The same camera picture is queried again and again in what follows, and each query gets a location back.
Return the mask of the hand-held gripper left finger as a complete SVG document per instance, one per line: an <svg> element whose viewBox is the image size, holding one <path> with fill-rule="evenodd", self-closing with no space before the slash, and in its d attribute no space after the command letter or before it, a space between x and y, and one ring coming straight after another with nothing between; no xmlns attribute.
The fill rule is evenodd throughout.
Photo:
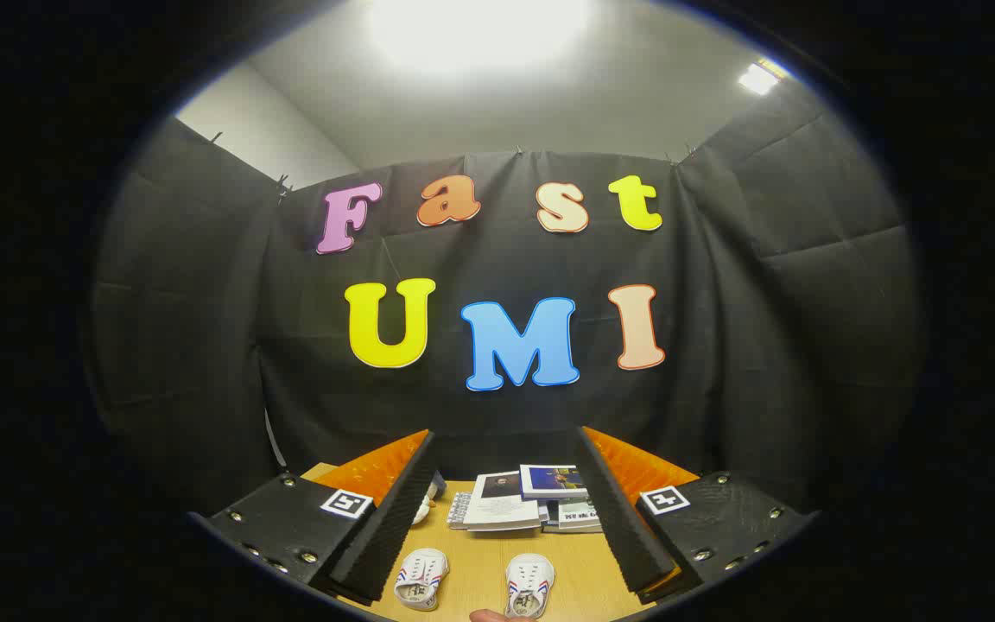
<svg viewBox="0 0 995 622"><path fill-rule="evenodd" d="M296 592L382 598L437 473L427 429L213 430L189 450L197 524L242 569Z"/></svg>

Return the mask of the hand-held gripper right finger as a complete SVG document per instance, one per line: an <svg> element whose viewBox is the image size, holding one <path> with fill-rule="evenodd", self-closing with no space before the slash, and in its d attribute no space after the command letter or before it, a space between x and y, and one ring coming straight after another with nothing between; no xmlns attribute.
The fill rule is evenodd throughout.
<svg viewBox="0 0 995 622"><path fill-rule="evenodd" d="M644 605L742 574L818 517L733 470L695 475L585 426L574 449L625 586Z"/></svg>

